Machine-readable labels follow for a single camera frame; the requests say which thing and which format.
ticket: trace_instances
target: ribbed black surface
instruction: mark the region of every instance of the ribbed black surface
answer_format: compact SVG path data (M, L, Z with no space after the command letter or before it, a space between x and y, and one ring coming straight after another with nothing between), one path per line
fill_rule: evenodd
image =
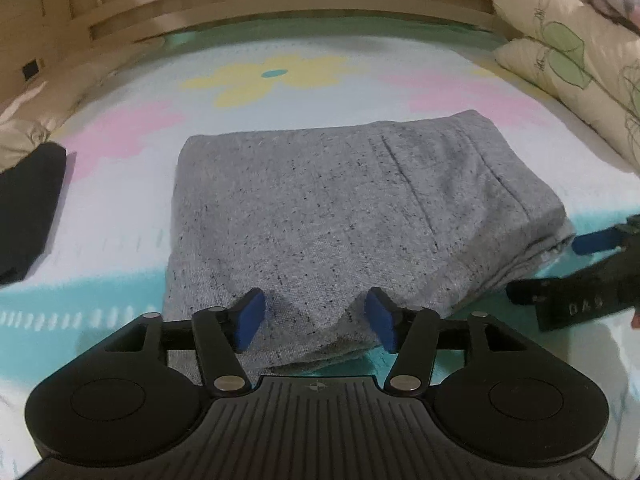
M388 396L371 378L264 378L252 394L215 402L187 440L155 459L113 469L45 460L25 476L26 480L343 478L609 477L588 459L527 470L477 458L452 444L418 400Z

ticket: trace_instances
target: pink flower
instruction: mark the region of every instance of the pink flower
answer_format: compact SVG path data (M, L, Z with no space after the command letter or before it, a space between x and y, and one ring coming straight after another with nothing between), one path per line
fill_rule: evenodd
M383 78L395 86L415 90L408 101L411 112L446 116L476 110L497 126L548 124L548 110L539 101L493 75L445 74L422 70Z
M143 137L184 120L169 102L111 108L73 136L62 139L68 152L76 152L73 179L89 175L102 158L129 158L142 149Z

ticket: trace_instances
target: folded gray cloth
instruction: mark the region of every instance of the folded gray cloth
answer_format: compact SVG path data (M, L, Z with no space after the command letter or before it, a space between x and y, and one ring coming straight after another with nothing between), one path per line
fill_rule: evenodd
M266 319L250 376L376 345L372 286L443 316L556 256L572 227L553 191L475 111L363 126L197 136L174 190L164 315L228 306L253 286ZM194 378L193 356L170 365Z

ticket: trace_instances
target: crosshair logo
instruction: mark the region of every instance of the crosshair logo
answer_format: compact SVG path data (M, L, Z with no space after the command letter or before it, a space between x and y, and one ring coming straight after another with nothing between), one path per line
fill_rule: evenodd
M326 384L324 383L319 383L319 382L315 382L315 383L311 383L308 388L312 391L312 392L321 392L322 390L324 390L326 388Z

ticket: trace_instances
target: teal flower center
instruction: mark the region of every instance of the teal flower center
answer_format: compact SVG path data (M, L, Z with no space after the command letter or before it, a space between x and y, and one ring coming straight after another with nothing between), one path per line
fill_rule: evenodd
M285 75L289 70L285 70L283 68L279 68L277 70L267 70L267 72L262 72L260 74L261 77L278 77L281 75Z

